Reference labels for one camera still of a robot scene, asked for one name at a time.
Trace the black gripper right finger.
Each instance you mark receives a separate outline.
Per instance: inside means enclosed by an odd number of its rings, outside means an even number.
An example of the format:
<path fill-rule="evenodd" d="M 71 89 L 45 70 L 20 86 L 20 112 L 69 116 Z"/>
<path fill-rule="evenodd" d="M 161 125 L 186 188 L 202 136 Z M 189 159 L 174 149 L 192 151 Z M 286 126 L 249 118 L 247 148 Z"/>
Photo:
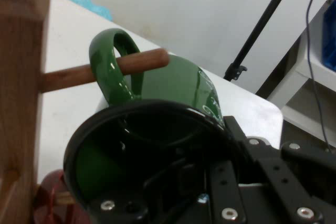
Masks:
<path fill-rule="evenodd" d="M 335 153 L 247 137 L 234 118 L 211 128 L 208 223 L 335 223 Z"/>

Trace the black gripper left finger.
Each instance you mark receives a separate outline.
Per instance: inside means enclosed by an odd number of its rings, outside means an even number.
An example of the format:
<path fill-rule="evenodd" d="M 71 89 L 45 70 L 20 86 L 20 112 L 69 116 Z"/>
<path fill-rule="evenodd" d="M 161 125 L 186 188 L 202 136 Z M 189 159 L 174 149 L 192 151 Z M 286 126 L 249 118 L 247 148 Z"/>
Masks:
<path fill-rule="evenodd" d="M 92 223 L 210 223 L 204 170 L 182 158 L 142 177 L 131 173 L 89 203 Z"/>

